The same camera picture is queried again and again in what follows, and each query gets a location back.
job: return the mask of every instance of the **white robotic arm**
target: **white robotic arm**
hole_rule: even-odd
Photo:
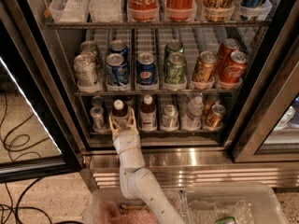
[[[141,199],[151,209],[160,224],[185,224],[183,218],[165,197],[153,173],[145,168],[138,131],[118,130],[116,135],[113,135],[113,139],[113,145],[121,162],[120,181],[123,196],[130,200]]]

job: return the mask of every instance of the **white bottle cap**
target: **white bottle cap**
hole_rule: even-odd
[[[196,96],[194,98],[194,101],[197,105],[200,105],[201,103],[203,103],[203,98],[201,96]]]
[[[146,96],[144,96],[143,101],[145,104],[150,105],[152,102],[152,97],[151,95],[147,94]]]
[[[117,109],[117,110],[121,110],[123,109],[123,101],[121,100],[116,100],[114,102],[114,107]]]

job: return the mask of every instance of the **speckled floor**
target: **speckled floor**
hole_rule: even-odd
[[[7,184],[14,206],[16,206],[21,193],[33,181],[26,180]],[[289,223],[299,223],[299,189],[277,189],[276,193]],[[23,224],[48,224],[70,220],[84,223],[90,196],[91,193],[78,173],[46,177],[24,194],[20,207],[39,208],[47,213],[50,221],[45,214],[36,210],[20,209],[19,217]],[[4,184],[0,185],[0,203],[10,206],[10,199]],[[8,211],[4,213],[2,221],[6,219],[7,215]],[[14,224],[16,220],[10,216],[6,223]]]

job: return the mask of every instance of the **green soda can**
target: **green soda can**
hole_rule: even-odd
[[[215,224],[236,224],[234,217],[224,217],[215,221]]]
[[[169,55],[165,63],[164,82],[169,85],[179,85],[183,83],[186,74],[186,58],[179,52]]]
[[[184,53],[184,46],[179,40],[170,40],[167,42],[165,46],[165,51],[164,51],[164,62],[166,63],[166,60],[168,56],[173,53],[173,52],[179,52],[179,53]]]

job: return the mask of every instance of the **green can in bin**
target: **green can in bin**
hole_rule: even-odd
[[[234,217],[224,217],[215,221],[214,224],[236,224]]]

